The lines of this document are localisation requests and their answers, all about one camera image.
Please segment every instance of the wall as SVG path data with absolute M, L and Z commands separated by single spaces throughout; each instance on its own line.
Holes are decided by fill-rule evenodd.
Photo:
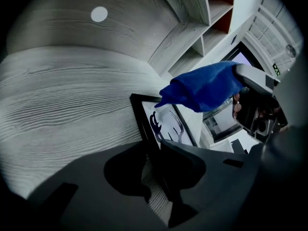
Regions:
M 264 71 L 276 77 L 274 69 L 271 67 L 272 63 L 264 56 L 258 46 L 254 46 L 249 38 L 243 38 L 242 43 L 251 51 L 254 57 L 258 60 Z
M 255 11 L 262 0 L 234 0 L 231 32 L 240 27 Z

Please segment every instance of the black and white drawing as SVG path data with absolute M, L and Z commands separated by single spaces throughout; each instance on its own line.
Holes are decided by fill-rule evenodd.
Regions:
M 137 122 L 139 122 L 141 135 L 145 132 L 146 136 L 144 137 L 146 139 L 149 139 L 149 136 L 152 137 L 153 141 L 156 140 L 159 148 L 163 140 L 196 146 L 176 105 L 166 104 L 162 107 L 155 108 L 155 105 L 160 100 L 160 98 L 156 97 L 132 94 L 131 102 Z
M 167 104 L 154 108 L 156 104 L 154 102 L 142 102 L 158 145 L 160 145 L 161 140 L 193 145 L 173 106 Z

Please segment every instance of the white shelf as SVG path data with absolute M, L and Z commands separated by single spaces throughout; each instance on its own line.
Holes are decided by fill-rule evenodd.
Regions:
M 173 76 L 189 72 L 195 67 L 203 57 L 193 48 L 189 48 L 184 55 L 169 69 L 169 73 Z
M 211 25 L 223 17 L 233 5 L 221 0 L 208 0 L 210 9 Z
M 208 30 L 201 23 L 179 23 L 159 45 L 149 60 L 161 76 Z
M 192 48 L 198 52 L 201 56 L 204 56 L 204 43 L 203 36 L 201 36 L 193 45 Z
M 204 42 L 204 53 L 205 56 L 216 46 L 224 37 L 226 37 L 226 33 L 223 31 L 216 30 L 214 28 L 208 29 L 203 34 L 203 42 Z

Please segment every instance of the ceiling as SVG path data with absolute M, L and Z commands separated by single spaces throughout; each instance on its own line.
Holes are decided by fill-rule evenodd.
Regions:
M 296 55 L 303 45 L 296 22 L 280 0 L 262 0 L 247 34 L 246 38 L 255 41 L 267 61 L 275 63 L 280 73 L 288 71 L 295 60 L 287 55 L 286 45 L 292 45 Z

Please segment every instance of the white wood grain surface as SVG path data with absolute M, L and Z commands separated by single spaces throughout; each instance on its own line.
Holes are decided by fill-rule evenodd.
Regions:
M 200 56 L 194 49 L 189 48 L 184 55 L 170 68 L 169 73 L 173 77 L 177 77 L 181 74 L 187 73 L 193 69 L 203 57 Z
M 80 156 L 140 141 L 129 97 L 168 84 L 144 61 L 82 47 L 14 53 L 0 68 L 0 164 L 23 197 Z M 179 109 L 199 141 L 202 114 Z
M 182 2 L 192 19 L 210 25 L 208 0 L 182 0 Z
M 203 37 L 200 37 L 193 45 L 192 48 L 198 52 L 201 56 L 204 56 L 204 42 Z
M 149 60 L 159 74 L 167 72 L 173 64 L 208 30 L 198 23 L 179 23 L 165 38 Z
M 210 28 L 203 34 L 203 42 L 204 42 L 204 53 L 205 56 L 215 47 L 217 46 L 224 37 L 226 37 L 226 33 L 219 31 L 214 28 Z
M 181 22 L 189 20 L 189 15 L 182 0 L 166 0 Z
M 108 11 L 102 22 L 91 11 Z M 86 46 L 148 61 L 179 20 L 165 0 L 32 0 L 14 23 L 8 54 L 42 46 Z

